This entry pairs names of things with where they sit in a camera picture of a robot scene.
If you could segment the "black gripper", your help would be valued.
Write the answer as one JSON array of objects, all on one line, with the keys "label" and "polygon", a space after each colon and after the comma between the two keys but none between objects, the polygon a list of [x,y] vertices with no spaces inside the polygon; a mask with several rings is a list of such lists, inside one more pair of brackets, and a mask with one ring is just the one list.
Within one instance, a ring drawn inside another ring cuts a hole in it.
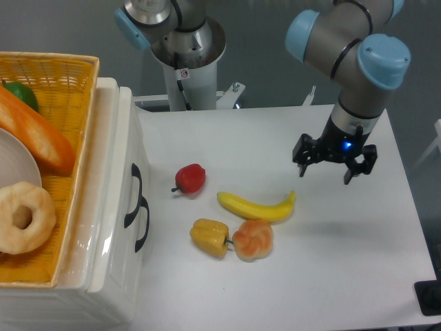
[{"label": "black gripper", "polygon": [[306,133],[300,136],[292,152],[292,161],[298,165],[300,177],[304,177],[311,164],[343,163],[347,166],[344,184],[348,185],[353,177],[371,174],[376,163],[376,146],[366,144],[369,135],[360,124],[355,126],[354,133],[347,133],[329,119],[320,138],[313,139]]}]

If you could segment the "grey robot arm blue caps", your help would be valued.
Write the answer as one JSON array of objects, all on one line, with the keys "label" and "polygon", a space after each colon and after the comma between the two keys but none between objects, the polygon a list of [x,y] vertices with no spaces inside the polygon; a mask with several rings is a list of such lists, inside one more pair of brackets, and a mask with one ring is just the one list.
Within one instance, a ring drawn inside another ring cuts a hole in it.
[{"label": "grey robot arm blue caps", "polygon": [[[300,136],[292,159],[301,172],[314,163],[343,163],[349,183],[370,174],[377,159],[367,144],[411,61],[401,40],[378,29],[401,10],[401,1],[335,1],[327,14],[305,10],[290,24],[285,47],[342,90],[318,139]],[[226,38],[203,1],[126,1],[114,19],[125,38],[149,49],[163,67],[170,110],[232,107],[238,94],[217,94],[217,63]]]}]

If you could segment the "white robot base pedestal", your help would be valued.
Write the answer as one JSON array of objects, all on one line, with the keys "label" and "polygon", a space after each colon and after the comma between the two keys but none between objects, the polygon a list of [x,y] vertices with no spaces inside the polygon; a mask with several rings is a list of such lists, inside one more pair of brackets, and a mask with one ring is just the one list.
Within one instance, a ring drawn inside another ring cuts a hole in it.
[{"label": "white robot base pedestal", "polygon": [[172,112],[216,108],[217,63],[225,48],[225,31],[210,17],[195,31],[174,30],[154,43]]}]

